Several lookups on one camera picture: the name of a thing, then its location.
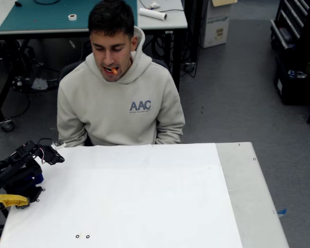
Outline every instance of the man's arm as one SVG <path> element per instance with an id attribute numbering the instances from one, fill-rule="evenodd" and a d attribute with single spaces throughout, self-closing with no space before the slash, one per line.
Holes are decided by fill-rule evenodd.
<path id="1" fill-rule="evenodd" d="M 78 119 L 61 88 L 57 97 L 57 130 L 58 137 L 68 147 L 84 145 L 87 133 L 84 124 Z"/>
<path id="2" fill-rule="evenodd" d="M 157 121 L 156 144 L 180 143 L 185 118 L 176 85 L 169 72 Z"/>

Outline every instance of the mouth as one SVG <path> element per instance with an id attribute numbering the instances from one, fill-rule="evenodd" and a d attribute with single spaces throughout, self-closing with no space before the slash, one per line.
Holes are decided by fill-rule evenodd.
<path id="1" fill-rule="evenodd" d="M 105 67 L 105 66 L 103 66 L 103 69 L 108 75 L 117 75 L 119 67 Z"/>

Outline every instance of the caster wheel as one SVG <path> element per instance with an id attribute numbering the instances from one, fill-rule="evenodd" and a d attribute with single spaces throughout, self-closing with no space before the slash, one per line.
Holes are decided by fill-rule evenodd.
<path id="1" fill-rule="evenodd" d="M 192 72 L 194 70 L 194 65 L 184 65 L 185 72 Z"/>
<path id="2" fill-rule="evenodd" d="M 4 126 L 1 126 L 1 129 L 6 133 L 14 130 L 14 128 L 15 128 L 15 125 L 14 125 L 14 122 L 12 121 L 9 123 L 6 123 Z"/>
<path id="3" fill-rule="evenodd" d="M 277 42 L 276 39 L 273 39 L 273 40 L 271 41 L 271 46 L 272 46 L 272 48 L 275 49 L 275 50 L 279 49 L 279 44 L 278 44 L 278 42 Z"/>

